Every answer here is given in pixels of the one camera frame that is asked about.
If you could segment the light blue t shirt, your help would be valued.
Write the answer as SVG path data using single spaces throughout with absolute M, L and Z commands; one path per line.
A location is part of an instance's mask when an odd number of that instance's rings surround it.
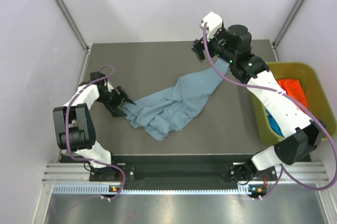
M 175 86 L 138 99 L 123 107 L 134 128 L 144 128 L 157 141 L 182 130 L 205 107 L 223 81 L 213 68 L 181 76 Z

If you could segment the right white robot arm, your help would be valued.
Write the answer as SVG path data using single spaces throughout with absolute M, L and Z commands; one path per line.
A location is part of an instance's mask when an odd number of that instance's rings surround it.
M 266 169 L 292 165 L 316 150 L 325 135 L 325 127 L 282 90 L 266 62 L 252 53 L 248 28 L 243 25 L 225 28 L 223 21 L 203 21 L 200 27 L 203 36 L 192 47 L 199 61 L 217 56 L 228 63 L 236 78 L 234 84 L 247 88 L 262 103 L 284 137 L 244 164 L 247 176 L 257 180 Z

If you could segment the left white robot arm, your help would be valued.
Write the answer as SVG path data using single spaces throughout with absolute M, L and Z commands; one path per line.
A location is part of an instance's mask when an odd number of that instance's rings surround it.
M 72 99 L 53 109 L 56 142 L 61 150 L 70 150 L 88 160 L 108 180 L 119 175 L 119 167 L 113 164 L 113 155 L 96 140 L 96 131 L 90 114 L 95 102 L 102 103 L 113 117 L 125 117 L 121 110 L 124 103 L 135 105 L 121 86 L 113 87 L 101 72 L 90 74 L 90 80 L 82 82 Z

